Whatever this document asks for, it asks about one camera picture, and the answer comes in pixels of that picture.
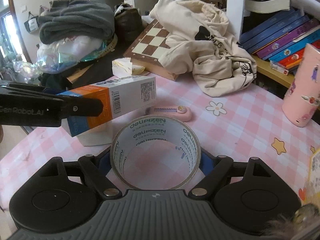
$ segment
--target red book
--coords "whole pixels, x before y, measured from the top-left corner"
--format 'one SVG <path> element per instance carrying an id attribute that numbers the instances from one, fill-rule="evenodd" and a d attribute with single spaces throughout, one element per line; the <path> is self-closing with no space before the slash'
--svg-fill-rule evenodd
<path id="1" fill-rule="evenodd" d="M 313 42 L 311 45 L 317 49 L 320 49 L 320 40 Z M 300 49 L 299 51 L 297 51 L 293 55 L 290 55 L 290 56 L 280 60 L 279 63 L 286 67 L 287 65 L 292 64 L 295 61 L 297 61 L 298 59 L 302 58 L 303 53 L 304 53 L 304 48 Z"/>

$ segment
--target beige hoodie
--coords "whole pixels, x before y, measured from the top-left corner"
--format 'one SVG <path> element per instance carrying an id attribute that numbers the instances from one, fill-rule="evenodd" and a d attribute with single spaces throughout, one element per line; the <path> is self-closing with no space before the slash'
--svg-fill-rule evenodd
<path id="1" fill-rule="evenodd" d="M 247 87 L 257 65 L 227 27 L 226 14 L 200 0 L 159 0 L 150 16 L 170 32 L 159 62 L 175 74 L 192 72 L 201 90 L 218 97 Z"/>

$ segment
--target flower pattern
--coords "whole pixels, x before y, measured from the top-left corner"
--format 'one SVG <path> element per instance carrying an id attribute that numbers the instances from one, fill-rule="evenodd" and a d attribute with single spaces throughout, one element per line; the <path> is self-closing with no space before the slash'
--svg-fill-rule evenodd
<path id="1" fill-rule="evenodd" d="M 216 104 L 215 102 L 210 101 L 209 105 L 210 106 L 207 106 L 205 109 L 207 111 L 212 111 L 215 116 L 219 116 L 220 113 L 221 114 L 226 114 L 227 113 L 227 111 L 225 109 L 223 109 L 223 104 L 222 103 L 217 103 Z"/>

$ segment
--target pink utility knife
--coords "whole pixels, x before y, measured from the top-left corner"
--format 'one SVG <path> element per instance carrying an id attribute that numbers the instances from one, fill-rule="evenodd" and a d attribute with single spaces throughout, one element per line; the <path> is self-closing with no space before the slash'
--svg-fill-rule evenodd
<path id="1" fill-rule="evenodd" d="M 182 122 L 191 119 L 191 109 L 186 106 L 153 106 L 146 109 L 146 114 L 160 114 L 173 117 Z"/>

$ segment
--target black rubber pad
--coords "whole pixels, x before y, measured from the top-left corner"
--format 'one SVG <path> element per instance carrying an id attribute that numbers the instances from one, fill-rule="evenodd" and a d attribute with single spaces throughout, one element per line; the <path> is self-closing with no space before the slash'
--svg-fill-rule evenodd
<path id="1" fill-rule="evenodd" d="M 85 224 L 57 234 L 18 230 L 10 240 L 258 240 L 222 223 L 208 202 L 192 200 L 183 190 L 129 190 L 104 201 Z"/>

